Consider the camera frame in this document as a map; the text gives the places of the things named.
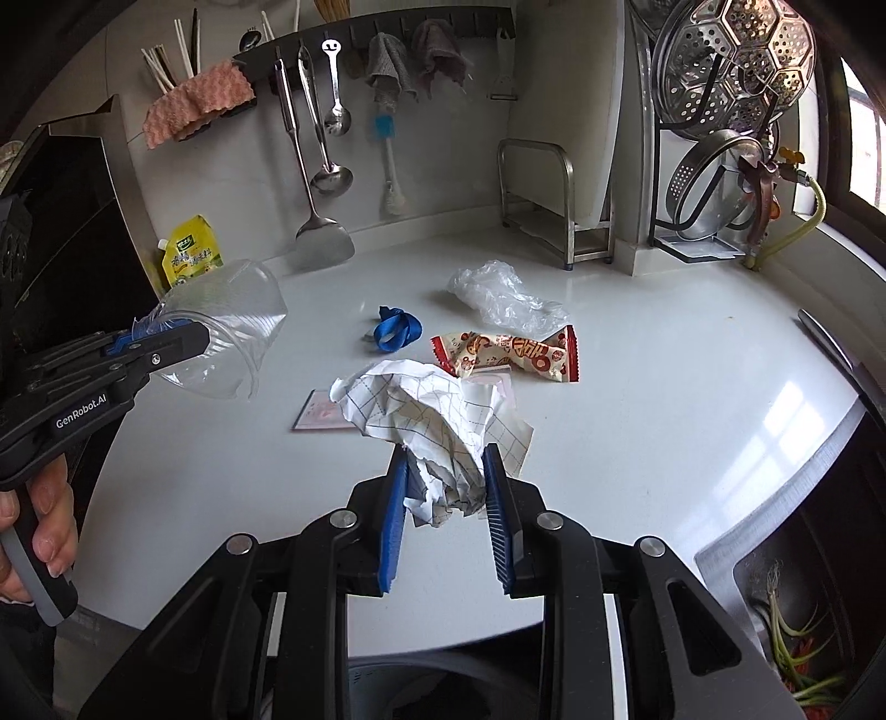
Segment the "person's left hand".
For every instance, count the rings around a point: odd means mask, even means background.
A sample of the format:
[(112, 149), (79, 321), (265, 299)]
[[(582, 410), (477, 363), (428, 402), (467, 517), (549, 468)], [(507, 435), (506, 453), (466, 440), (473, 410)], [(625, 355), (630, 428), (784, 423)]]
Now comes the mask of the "person's left hand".
[[(33, 552), (47, 566), (48, 573), (58, 578), (75, 563), (78, 531), (74, 516), (74, 494), (68, 481), (65, 455), (57, 456), (44, 466), (29, 483), (30, 500), (39, 517), (34, 531)], [(0, 516), (2, 532), (15, 523), (19, 501), (15, 492), (2, 492)], [(17, 570), (2, 548), (2, 601), (27, 604), (32, 601)]]

